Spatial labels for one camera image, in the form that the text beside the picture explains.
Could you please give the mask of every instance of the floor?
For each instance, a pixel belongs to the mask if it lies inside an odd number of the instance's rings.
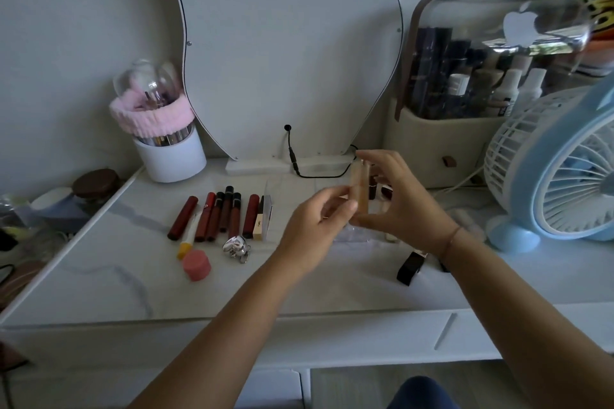
[[[385,409],[408,378],[426,375],[462,409],[529,409],[502,360],[312,370],[312,409]]]

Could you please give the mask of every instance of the yellow cap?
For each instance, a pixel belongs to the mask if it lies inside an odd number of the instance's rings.
[[[192,245],[189,242],[182,242],[179,245],[179,252],[177,253],[177,258],[183,260],[185,255],[192,250]]]

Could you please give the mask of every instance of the bracelet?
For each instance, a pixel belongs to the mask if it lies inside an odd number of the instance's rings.
[[[462,227],[456,227],[456,229],[452,232],[452,234],[450,234],[450,237],[448,238],[448,242],[446,242],[446,247],[443,248],[443,251],[441,252],[441,256],[439,256],[439,261],[443,265],[445,265],[445,259],[446,257],[448,257],[448,251],[452,247],[452,241],[454,241],[454,237],[456,236],[456,234],[458,234],[461,228]]]

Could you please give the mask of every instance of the blue pants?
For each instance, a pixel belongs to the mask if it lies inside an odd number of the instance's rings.
[[[388,409],[459,409],[459,407],[435,380],[427,376],[415,376],[401,385]]]

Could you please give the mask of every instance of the apple sticker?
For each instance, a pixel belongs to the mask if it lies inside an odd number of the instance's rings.
[[[528,48],[539,38],[535,29],[537,15],[526,11],[530,2],[525,2],[517,12],[509,12],[503,18],[503,35],[508,45]]]

